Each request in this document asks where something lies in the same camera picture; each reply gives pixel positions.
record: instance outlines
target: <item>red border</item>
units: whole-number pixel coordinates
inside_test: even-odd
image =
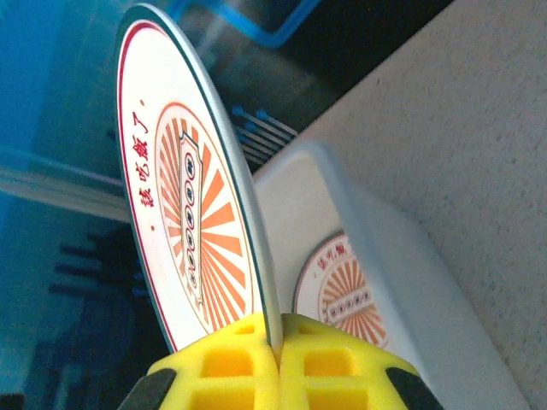
[[[158,312],[159,312],[159,314],[162,318],[163,327],[165,328],[165,331],[168,334],[169,341],[171,342],[171,345],[173,346],[174,351],[178,351],[179,349],[177,348],[177,346],[174,342],[173,335],[171,334],[171,330],[169,329],[168,322],[165,319],[165,314],[164,314],[163,309],[162,309],[162,304],[160,303],[160,299],[157,295],[156,287],[154,285],[154,279],[150,275],[150,267],[148,265],[148,260],[146,259],[146,253],[144,252],[144,249],[143,249],[143,244],[142,244],[143,241],[141,239],[141,233],[140,233],[140,230],[138,228],[137,215],[135,214],[135,206],[134,206],[132,195],[131,195],[131,184],[129,183],[129,175],[128,175],[128,172],[127,172],[128,168],[127,168],[127,161],[126,161],[126,145],[125,145],[125,140],[124,140],[125,134],[123,132],[123,121],[122,121],[122,111],[123,110],[122,110],[122,103],[121,103],[121,88],[122,88],[122,84],[123,84],[123,73],[124,73],[124,69],[125,69],[127,50],[129,49],[129,45],[131,44],[131,41],[132,41],[133,37],[135,37],[137,32],[139,32],[140,30],[143,30],[143,29],[156,30],[156,31],[160,32],[161,34],[163,34],[167,37],[167,34],[158,25],[155,25],[155,24],[147,22],[147,21],[136,24],[126,34],[126,38],[123,42],[122,50],[121,50],[120,65],[118,66],[118,124],[119,124],[119,128],[120,128],[121,158],[123,160],[124,174],[126,175],[126,186],[127,186],[127,192],[128,192],[127,196],[129,198],[129,203],[131,205],[131,213],[132,213],[132,218],[133,218],[133,222],[134,222],[133,226],[135,227],[135,232],[137,233],[138,246],[140,247],[140,254],[142,255],[144,264],[146,265],[146,275],[148,276],[148,280],[150,282],[150,287],[152,289],[152,293],[154,294],[154,299],[156,299],[156,305],[157,305],[157,308],[158,308]]]

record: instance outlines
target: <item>black plastic part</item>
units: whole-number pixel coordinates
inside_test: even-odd
[[[159,410],[176,375],[173,369],[161,369],[140,378],[118,410]]]
[[[444,410],[424,381],[397,367],[385,370],[408,410]]]

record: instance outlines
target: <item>blue pins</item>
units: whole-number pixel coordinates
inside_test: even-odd
[[[292,136],[296,136],[298,134],[298,132],[296,132],[289,126],[286,126],[281,121],[277,121],[275,118],[270,117],[265,109],[259,109],[258,111],[256,111],[256,118],[258,118],[259,120],[268,121],[271,124],[277,126],[278,128],[281,128],[283,131],[288,132]]]
[[[256,118],[254,115],[251,115],[251,114],[248,114],[246,113],[243,108],[241,108],[240,106],[235,106],[232,108],[232,114],[237,116],[237,117],[242,117],[250,122],[252,122],[253,124],[255,124],[256,126],[259,126],[261,128],[263,128],[264,130],[272,133],[273,135],[276,135],[280,138],[283,138],[286,142],[289,142],[292,140],[292,137],[294,137],[295,135],[297,135],[297,132],[292,130],[292,128],[290,128],[289,126],[286,126],[285,124],[283,124],[282,122],[280,121],[277,121],[277,120],[274,120],[275,121],[275,125],[276,126],[279,126],[279,124],[281,124],[283,127],[285,128],[288,128],[290,130],[292,130],[294,132],[294,134],[291,134],[291,135],[287,135],[287,132],[285,130],[279,130],[278,128],[275,128],[274,126],[271,126],[270,124],[268,124],[267,122],[263,121],[263,120],[259,120],[258,118]],[[268,120],[271,121],[273,120],[272,117],[269,117],[268,116]]]
[[[265,109],[256,111],[255,117],[237,105],[232,107],[232,115],[246,120],[244,128],[234,128],[245,158],[259,165],[277,154],[297,135],[292,128],[270,117]]]
[[[256,134],[258,134],[258,135],[260,135],[260,136],[262,136],[266,139],[269,139],[270,141],[274,141],[276,144],[281,145],[282,147],[284,147],[288,142],[287,139],[277,138],[276,136],[270,134],[269,132],[263,131],[258,126],[256,126],[255,123],[250,122],[250,121],[245,122],[245,130],[247,130],[249,132],[255,132]]]

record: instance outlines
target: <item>logo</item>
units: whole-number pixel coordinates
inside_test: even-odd
[[[121,161],[150,293],[175,350],[261,311],[221,121],[179,40],[137,18],[123,34]]]
[[[295,311],[385,348],[387,333],[365,272],[345,234],[324,242],[308,259]]]

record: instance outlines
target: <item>yellow foam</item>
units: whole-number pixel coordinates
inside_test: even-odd
[[[406,361],[328,325],[283,316],[279,369],[253,314],[155,363],[177,376],[161,410],[406,409],[385,374],[418,372]]]

